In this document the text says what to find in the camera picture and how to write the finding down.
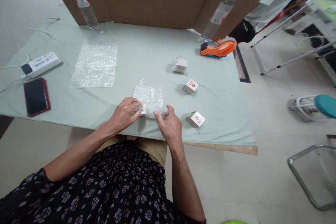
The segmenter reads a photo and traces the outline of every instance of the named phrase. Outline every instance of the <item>left hand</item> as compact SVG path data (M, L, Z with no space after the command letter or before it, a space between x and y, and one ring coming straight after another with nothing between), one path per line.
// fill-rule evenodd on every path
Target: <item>left hand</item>
M134 97L125 97L117 106L108 122L102 124L98 131L102 131L107 137L113 137L133 124L140 117L140 109L133 115L133 111L142 103Z

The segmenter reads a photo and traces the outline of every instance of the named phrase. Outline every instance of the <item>floral dress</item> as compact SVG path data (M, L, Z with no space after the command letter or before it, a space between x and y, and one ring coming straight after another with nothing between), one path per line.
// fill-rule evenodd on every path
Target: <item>floral dress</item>
M165 171L133 141L92 156L68 178L44 169L0 199L0 223L199 223L167 200Z

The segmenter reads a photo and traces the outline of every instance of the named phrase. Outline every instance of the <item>khaki pants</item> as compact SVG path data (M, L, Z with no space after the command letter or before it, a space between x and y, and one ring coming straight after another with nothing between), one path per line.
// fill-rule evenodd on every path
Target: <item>khaki pants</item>
M115 137L107 140L98 150L102 151L106 147L109 147L113 144L125 141L127 137L125 135L116 135ZM163 140L149 139L137 137L134 141L136 146L138 146L141 150L147 152L152 160L158 162L160 165L165 168L166 164L166 156L167 156L167 142Z

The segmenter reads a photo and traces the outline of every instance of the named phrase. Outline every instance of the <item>table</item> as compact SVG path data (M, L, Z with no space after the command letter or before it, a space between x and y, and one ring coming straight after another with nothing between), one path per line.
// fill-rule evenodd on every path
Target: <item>table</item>
M29 119L96 129L144 79L146 86L163 87L165 104L171 104L181 118L184 142L257 154L232 54L220 60L201 56L198 35L188 30L105 23L101 29L118 38L114 86L76 89L70 87L70 81L83 37L98 31L79 27L64 5L53 16L61 20L47 27L52 38L37 32L23 47L32 59L53 51L63 60L62 65L40 76L47 82L51 110ZM184 75L172 72L172 61L178 56L188 60ZM19 52L8 65L22 61ZM0 71L0 90L21 75L20 68ZM182 91L188 79L200 85L191 95ZM206 119L201 128L192 128L184 120L195 110ZM28 119L22 83L0 93L0 114ZM121 134L164 139L156 120L148 118L138 119Z
M297 61L298 59L307 57L313 53L317 53L323 49L328 48L329 46L332 46L334 44L336 44L336 41L330 42L328 44L325 44L324 46L318 47L316 49L311 50L310 52L307 52L303 55L300 55L294 59L291 59L285 63L282 63L278 66L275 66L271 69L266 69L265 68L265 64L263 62L263 59L260 55L260 52L258 50L258 44L263 41L265 38L267 38L269 35L271 35L273 32L275 32L277 29L279 29L281 26L283 26L287 21L289 21L290 19L292 19L293 17L297 16L300 13L303 12L314 12L316 13L318 16L321 16L320 18L322 19L326 19L325 22L328 22L328 25L331 27L331 29L336 30L336 14L330 14L329 12L326 12L325 9L327 7L329 7L332 4L336 4L336 1L333 0L308 0L306 2L306 4L297 12L295 12L292 16L290 16L289 18L287 18L285 21L283 21L281 24L279 24L277 27L275 27L273 30L271 30L269 33L267 33L265 36L263 36L262 39L260 39L257 43L255 43L254 45L251 46L255 56L257 57L258 63L262 69L262 73L260 75L264 75L266 73L272 72L276 69L279 69L281 67L284 67L288 64L293 63L294 61Z

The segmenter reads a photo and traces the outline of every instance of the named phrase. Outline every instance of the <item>bubble wrap bag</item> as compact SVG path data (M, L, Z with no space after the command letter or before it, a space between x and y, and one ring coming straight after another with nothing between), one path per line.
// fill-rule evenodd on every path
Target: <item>bubble wrap bag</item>
M72 75L73 88L103 88L114 85L117 66L117 38L103 31L84 38Z
M133 97L146 104L147 114L144 116L148 118L155 118L154 111L160 114L166 112L163 106L162 87L135 86Z

